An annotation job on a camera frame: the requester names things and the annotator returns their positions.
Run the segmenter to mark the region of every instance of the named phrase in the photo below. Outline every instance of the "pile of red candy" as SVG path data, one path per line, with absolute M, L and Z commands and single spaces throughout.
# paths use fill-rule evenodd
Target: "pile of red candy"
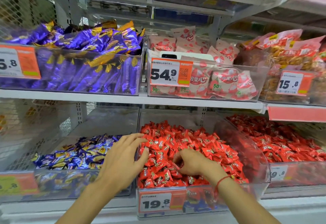
M 139 156 L 149 148 L 149 159 L 138 176 L 139 188 L 171 187 L 188 185 L 208 185 L 202 176 L 181 175 L 178 166 L 172 162 L 175 154 L 182 149 L 191 148 L 201 152 L 206 158 L 221 164 L 235 181 L 248 183 L 242 172 L 242 163 L 238 153 L 220 140 L 217 134 L 197 131 L 182 126 L 170 126 L 165 120 L 161 123 L 149 123 L 141 128 L 148 141 L 141 144 Z
M 326 161 L 326 153 L 313 139 L 304 139 L 289 125 L 261 116 L 233 115 L 227 119 L 251 137 L 270 163 Z

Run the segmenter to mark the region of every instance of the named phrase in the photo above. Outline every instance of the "person's left hand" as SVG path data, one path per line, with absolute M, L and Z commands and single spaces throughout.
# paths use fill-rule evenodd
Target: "person's left hand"
M 116 193 L 127 188 L 141 172 L 149 156 L 147 148 L 135 161 L 135 152 L 138 146 L 147 141 L 141 138 L 143 135 L 140 133 L 126 135 L 115 142 L 107 152 L 95 182 L 99 183 L 101 187 L 114 189 Z

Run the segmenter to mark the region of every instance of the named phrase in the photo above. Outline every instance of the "forearm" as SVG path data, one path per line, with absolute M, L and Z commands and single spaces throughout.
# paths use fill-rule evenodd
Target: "forearm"
M 204 177 L 211 185 L 227 176 L 221 167 L 211 165 L 207 167 Z M 239 184 L 231 178 L 223 179 L 218 185 L 218 195 L 225 201 L 233 216 L 239 224 L 280 224 L 254 196 L 245 192 Z
M 116 192 L 111 190 L 107 193 L 108 190 L 104 189 L 99 182 L 89 184 L 56 224 L 90 224 L 115 196 Z

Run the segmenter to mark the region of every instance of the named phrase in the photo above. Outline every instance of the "hand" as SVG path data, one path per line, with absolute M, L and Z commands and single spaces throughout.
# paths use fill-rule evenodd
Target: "hand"
M 173 162 L 184 165 L 179 172 L 186 175 L 202 175 L 211 185 L 216 185 L 216 180 L 227 176 L 221 165 L 213 160 L 207 159 L 199 151 L 193 149 L 183 149 L 175 155 Z
M 136 133 L 122 136 L 107 152 L 102 168 L 95 182 L 101 187 L 109 187 L 119 193 L 127 188 L 141 172 L 146 163 L 149 150 L 145 149 L 141 157 L 135 161 L 135 152 L 139 144 L 147 140 L 144 134 Z

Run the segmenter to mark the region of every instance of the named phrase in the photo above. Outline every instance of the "qr code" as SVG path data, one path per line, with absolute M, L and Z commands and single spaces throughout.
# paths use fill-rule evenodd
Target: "qr code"
M 180 76 L 187 77 L 189 69 L 180 69 Z

